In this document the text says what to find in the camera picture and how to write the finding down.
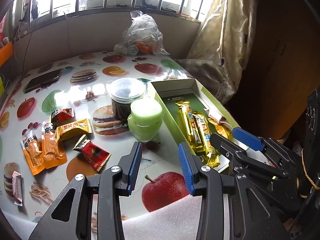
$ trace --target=screw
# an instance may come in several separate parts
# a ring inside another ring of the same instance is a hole
[[[118,172],[120,170],[120,167],[119,166],[113,166],[111,167],[111,171],[112,172]]]
[[[75,179],[77,180],[77,181],[80,181],[80,180],[82,180],[84,178],[84,175],[83,174],[77,174],[76,176],[75,176]]]
[[[242,171],[242,167],[240,165],[236,165],[235,166],[235,170],[238,171],[238,172],[241,172]]]
[[[238,173],[237,177],[238,177],[239,180],[245,180],[247,178],[247,176],[244,175],[243,173]]]
[[[211,168],[209,167],[209,166],[207,166],[207,165],[203,165],[202,167],[201,167],[201,170],[202,171],[205,171],[205,172],[207,172],[207,171],[209,171]]]

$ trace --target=curtain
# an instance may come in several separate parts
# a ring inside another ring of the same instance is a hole
[[[256,27],[258,0],[213,0],[187,59],[177,60],[225,104],[236,93]]]

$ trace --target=green lid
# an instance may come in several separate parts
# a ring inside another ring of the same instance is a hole
[[[162,107],[154,99],[142,98],[131,103],[131,116],[137,125],[153,125],[162,119],[162,115]]]

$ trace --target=blue gripper pad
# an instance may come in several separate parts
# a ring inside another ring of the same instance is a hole
[[[178,147],[178,154],[187,190],[190,192],[190,195],[193,195],[195,193],[195,187],[193,185],[193,174],[186,156],[186,152],[184,151],[184,148],[181,143]]]
[[[142,145],[141,143],[138,144],[137,150],[134,154],[134,158],[128,173],[128,192],[131,195],[131,192],[134,191],[134,187],[136,186],[136,181],[138,177],[138,172],[140,168],[142,158]]]
[[[258,137],[248,133],[240,127],[233,128],[232,135],[234,139],[237,139],[254,151],[262,151],[264,148]]]

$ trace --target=wooden cabinet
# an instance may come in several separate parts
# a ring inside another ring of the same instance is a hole
[[[256,35],[231,114],[249,132],[281,138],[320,84],[320,25],[304,0],[259,0]]]

